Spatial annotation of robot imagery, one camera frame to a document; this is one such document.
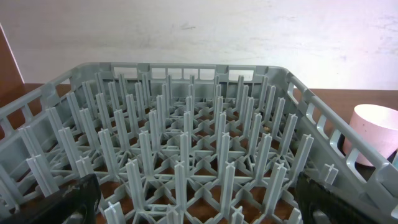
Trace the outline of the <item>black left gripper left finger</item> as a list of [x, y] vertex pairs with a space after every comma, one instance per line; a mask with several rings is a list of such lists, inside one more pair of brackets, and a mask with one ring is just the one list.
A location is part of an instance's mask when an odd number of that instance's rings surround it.
[[100, 200], [97, 176], [88, 174], [1, 223], [95, 223]]

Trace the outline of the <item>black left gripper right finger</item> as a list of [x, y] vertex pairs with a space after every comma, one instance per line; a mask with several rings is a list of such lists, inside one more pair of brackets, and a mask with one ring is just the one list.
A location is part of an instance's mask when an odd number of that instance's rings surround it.
[[295, 187], [304, 223], [377, 223], [378, 210], [336, 187], [299, 173]]

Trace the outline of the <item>pink plastic cup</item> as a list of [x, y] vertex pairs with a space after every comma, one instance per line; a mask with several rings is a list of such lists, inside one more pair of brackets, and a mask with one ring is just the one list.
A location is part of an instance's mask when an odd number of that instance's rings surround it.
[[377, 156], [388, 160], [397, 150], [397, 110], [374, 104], [357, 105], [349, 125]]

